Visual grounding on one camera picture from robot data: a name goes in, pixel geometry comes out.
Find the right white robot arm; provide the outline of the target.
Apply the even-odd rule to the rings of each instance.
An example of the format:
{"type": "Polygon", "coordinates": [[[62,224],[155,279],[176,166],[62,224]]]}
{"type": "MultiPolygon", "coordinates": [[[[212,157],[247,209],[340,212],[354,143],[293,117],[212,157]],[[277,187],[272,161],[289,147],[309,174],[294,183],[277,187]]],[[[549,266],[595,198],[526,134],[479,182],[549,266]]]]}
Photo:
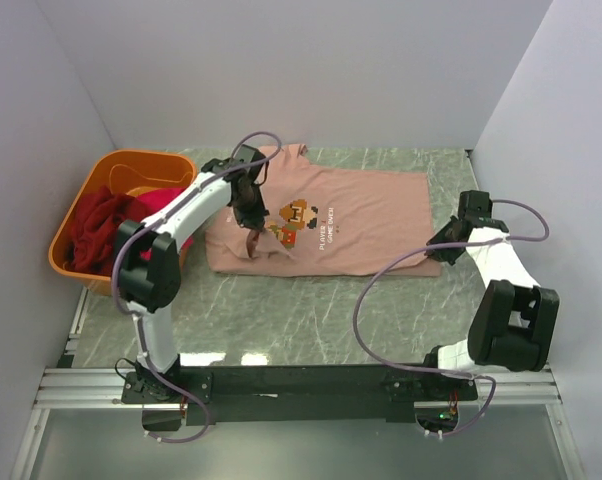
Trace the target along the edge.
{"type": "Polygon", "coordinates": [[[487,192],[462,192],[457,214],[427,242],[426,256],[440,263],[453,265],[468,255],[485,286],[467,337],[435,348],[436,364],[420,374],[430,398],[454,388],[452,371],[477,373],[489,366],[538,372],[547,362],[560,297],[527,272],[512,245],[522,238],[492,216],[497,203],[487,192]]]}

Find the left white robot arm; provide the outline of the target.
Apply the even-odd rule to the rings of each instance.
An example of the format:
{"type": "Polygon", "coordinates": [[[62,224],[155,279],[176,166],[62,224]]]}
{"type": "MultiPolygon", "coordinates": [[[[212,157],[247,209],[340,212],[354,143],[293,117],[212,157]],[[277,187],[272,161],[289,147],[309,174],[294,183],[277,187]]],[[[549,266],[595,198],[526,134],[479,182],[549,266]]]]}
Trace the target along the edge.
{"type": "Polygon", "coordinates": [[[273,155],[241,144],[226,159],[208,161],[192,184],[158,212],[140,222],[120,224],[111,275],[115,303],[132,316],[137,362],[153,369],[145,389],[157,401],[174,399],[181,388],[172,326],[172,303],[181,287],[181,251],[217,212],[228,207],[236,224],[262,232],[269,215],[260,191],[273,155]]]}

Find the dusty pink printed t-shirt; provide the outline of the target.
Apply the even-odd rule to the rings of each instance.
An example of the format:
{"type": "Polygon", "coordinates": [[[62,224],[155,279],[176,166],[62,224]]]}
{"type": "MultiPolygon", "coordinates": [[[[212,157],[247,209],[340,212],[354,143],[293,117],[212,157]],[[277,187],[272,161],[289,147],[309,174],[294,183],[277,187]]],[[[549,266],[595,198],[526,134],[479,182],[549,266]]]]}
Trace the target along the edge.
{"type": "Polygon", "coordinates": [[[261,193],[269,216],[253,259],[231,209],[205,232],[211,270],[274,277],[373,275],[433,236],[424,173],[314,165],[302,144],[277,151],[261,193]]]}

